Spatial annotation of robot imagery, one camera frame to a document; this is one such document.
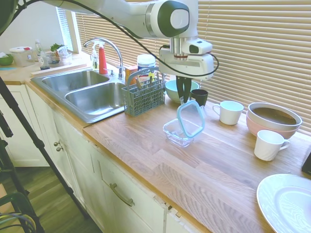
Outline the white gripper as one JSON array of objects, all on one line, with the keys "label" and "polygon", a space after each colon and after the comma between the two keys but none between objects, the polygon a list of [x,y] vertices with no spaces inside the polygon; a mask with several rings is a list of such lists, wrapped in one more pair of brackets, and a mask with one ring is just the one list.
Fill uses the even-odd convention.
[{"label": "white gripper", "polygon": [[175,75],[179,98],[187,102],[191,92],[191,81],[209,80],[213,77],[214,61],[211,54],[188,55],[184,60],[178,60],[169,49],[161,49],[159,71],[168,75]]}]

